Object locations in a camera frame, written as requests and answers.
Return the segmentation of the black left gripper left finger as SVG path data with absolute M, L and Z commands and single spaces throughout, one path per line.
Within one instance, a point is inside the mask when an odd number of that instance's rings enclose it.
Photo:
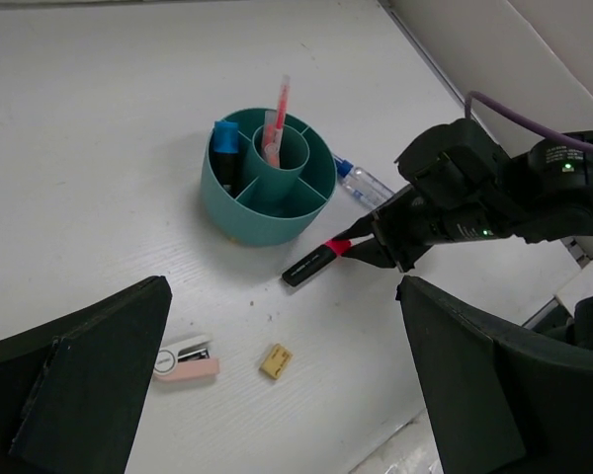
M 122 473 L 172 291 L 150 276 L 0 341 L 0 473 Z

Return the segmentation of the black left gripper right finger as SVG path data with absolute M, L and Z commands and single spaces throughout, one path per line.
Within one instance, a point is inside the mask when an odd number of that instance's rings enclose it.
M 397 298 L 445 472 L 593 473 L 593 351 L 416 276 Z

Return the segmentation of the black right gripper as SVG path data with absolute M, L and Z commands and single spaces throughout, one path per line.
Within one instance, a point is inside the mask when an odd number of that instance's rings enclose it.
M 368 212 L 337 241 L 352 244 L 344 258 L 380 269 L 404 272 L 430 247 L 503 239 L 509 232 L 509 200 L 499 187 L 508 156 L 475 121 L 460 118 L 431 127 L 396 159 L 408 182 L 401 195 L 375 213 Z

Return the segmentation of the pink capped black highlighter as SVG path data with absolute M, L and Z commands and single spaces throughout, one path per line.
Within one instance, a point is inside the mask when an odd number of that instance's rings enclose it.
M 328 240 L 285 270 L 281 278 L 290 287 L 298 287 L 314 277 L 352 247 L 350 240 Z

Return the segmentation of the red translucent pen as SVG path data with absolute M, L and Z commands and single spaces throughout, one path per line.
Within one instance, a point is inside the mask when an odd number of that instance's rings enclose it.
M 280 88 L 278 105 L 276 108 L 277 114 L 276 114 L 275 135 L 274 135 L 274 143 L 276 143 L 278 145 L 279 155 L 280 155 L 280 148 L 281 148 L 281 142 L 282 142 L 282 137 L 283 137 L 283 129 L 284 129 L 284 125 L 285 125 L 287 108 L 288 108 L 290 85 L 291 85 L 290 76 L 284 75 L 283 79 L 282 79 L 281 88 Z

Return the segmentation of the blue capped black highlighter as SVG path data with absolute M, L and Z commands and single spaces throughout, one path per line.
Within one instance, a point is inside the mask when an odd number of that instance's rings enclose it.
M 239 133 L 236 122 L 219 120 L 212 134 L 213 170 L 222 187 L 231 195 L 238 176 Z

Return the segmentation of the brown translucent pen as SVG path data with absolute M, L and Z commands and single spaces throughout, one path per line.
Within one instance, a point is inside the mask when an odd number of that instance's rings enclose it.
M 264 156 L 270 166 L 274 168 L 281 167 L 279 148 L 276 143 L 271 142 L 264 147 Z

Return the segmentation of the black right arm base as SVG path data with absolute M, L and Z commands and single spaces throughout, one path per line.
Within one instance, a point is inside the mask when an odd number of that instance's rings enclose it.
M 556 298 L 531 317 L 524 327 L 551 339 L 593 351 L 593 296 L 578 301 L 573 312 Z

